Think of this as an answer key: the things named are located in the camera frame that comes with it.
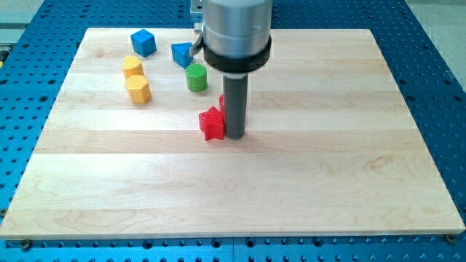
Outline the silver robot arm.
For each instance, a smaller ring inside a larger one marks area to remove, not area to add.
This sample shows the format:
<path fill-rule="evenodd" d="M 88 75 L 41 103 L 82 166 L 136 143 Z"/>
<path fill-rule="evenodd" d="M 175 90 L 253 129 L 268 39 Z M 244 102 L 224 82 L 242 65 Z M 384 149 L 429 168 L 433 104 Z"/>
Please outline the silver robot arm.
<path fill-rule="evenodd" d="M 272 0 L 204 0 L 204 59 L 232 74 L 255 71 L 270 56 Z"/>

